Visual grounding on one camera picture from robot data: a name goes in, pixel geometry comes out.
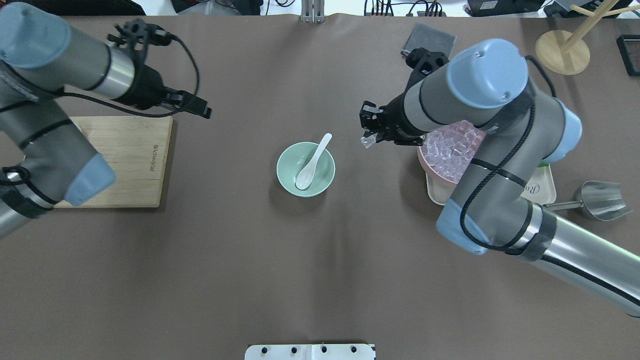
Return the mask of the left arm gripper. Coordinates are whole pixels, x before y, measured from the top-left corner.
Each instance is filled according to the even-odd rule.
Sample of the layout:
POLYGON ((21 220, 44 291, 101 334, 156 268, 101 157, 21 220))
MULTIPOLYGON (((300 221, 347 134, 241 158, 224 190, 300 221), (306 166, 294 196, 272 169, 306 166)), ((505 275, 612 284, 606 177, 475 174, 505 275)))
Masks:
POLYGON ((208 102, 183 89, 166 88, 157 70, 146 65, 149 46, 168 46, 169 32, 142 19, 115 25, 118 34, 107 36, 109 68, 107 98, 117 103, 148 110, 165 97, 165 109, 211 118, 208 102))

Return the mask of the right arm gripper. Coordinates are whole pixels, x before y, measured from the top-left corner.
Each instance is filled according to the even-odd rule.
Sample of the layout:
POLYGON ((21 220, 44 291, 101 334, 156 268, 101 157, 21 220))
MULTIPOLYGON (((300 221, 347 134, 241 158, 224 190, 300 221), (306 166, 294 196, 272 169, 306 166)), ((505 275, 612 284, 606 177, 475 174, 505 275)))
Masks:
POLYGON ((422 146, 427 132, 409 121, 404 110, 404 100, 409 95, 409 89, 449 61, 442 52, 432 52, 422 47, 412 50, 405 59, 407 66, 412 69, 405 91, 381 107, 370 101, 363 102, 359 110, 359 123, 365 130, 363 138, 375 139, 376 144, 422 146))

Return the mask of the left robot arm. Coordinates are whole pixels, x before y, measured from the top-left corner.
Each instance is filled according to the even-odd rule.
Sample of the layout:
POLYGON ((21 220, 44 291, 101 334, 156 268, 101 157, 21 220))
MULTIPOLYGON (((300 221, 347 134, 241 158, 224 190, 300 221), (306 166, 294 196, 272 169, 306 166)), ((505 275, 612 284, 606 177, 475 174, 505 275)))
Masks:
POLYGON ((186 44, 155 23, 138 18, 117 26, 107 41, 73 27, 56 14, 25 2, 1 9, 1 131, 23 152, 23 160, 1 168, 1 237, 66 201, 86 203, 114 184, 103 155, 57 104, 73 97, 132 116, 153 107, 167 116, 188 112, 209 119, 198 96, 195 71, 190 93, 164 84, 146 64, 149 46, 186 44))

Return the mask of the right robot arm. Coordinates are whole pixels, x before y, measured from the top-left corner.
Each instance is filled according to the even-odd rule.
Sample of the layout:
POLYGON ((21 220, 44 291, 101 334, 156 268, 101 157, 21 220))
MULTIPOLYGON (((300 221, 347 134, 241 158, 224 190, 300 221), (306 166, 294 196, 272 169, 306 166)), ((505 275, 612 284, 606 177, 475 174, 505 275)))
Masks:
POLYGON ((524 198, 540 164, 563 159, 581 120, 530 80, 527 59, 502 38, 453 59, 414 50, 404 92, 387 105, 365 101, 362 139, 420 146, 428 133, 468 121, 484 132, 436 222, 438 232, 475 255, 502 252, 639 317, 639 257, 524 198))

